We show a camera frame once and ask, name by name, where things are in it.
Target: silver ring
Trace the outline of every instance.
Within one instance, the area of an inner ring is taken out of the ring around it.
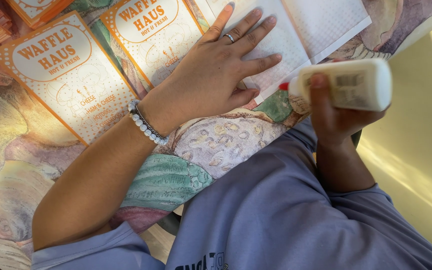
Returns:
[[[234,38],[230,34],[225,34],[224,36],[228,37],[232,43],[234,43]]]

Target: blue t-shirt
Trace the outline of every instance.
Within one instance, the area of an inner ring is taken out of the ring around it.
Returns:
[[[432,244],[377,185],[327,193],[309,120],[185,205],[167,264],[127,223],[33,254],[32,269],[432,269]]]

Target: barcode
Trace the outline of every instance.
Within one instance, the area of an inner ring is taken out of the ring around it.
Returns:
[[[336,84],[339,87],[355,87],[361,83],[360,76],[357,75],[342,75],[336,77]]]

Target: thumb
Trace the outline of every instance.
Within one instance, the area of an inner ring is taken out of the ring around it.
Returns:
[[[322,73],[311,76],[311,105],[312,107],[327,107],[331,105],[331,94],[328,77]]]
[[[243,107],[244,105],[250,103],[253,99],[255,99],[257,96],[259,96],[259,90],[258,89],[236,89],[236,91],[233,92],[231,97],[229,98],[229,104],[231,107],[239,108]]]

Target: hand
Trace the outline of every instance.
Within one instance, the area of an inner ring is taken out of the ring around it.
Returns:
[[[225,6],[174,72],[138,105],[145,120],[161,135],[189,120],[225,114],[248,104],[259,95],[258,89],[236,89],[237,83],[281,61],[280,54],[242,60],[276,25],[276,19],[268,17],[246,34],[261,19],[258,9],[230,31],[234,44],[227,36],[219,39],[232,13],[231,5]]]
[[[330,83],[326,75],[311,77],[312,125],[318,143],[325,147],[339,146],[363,127],[384,117],[381,112],[343,109],[331,104]]]

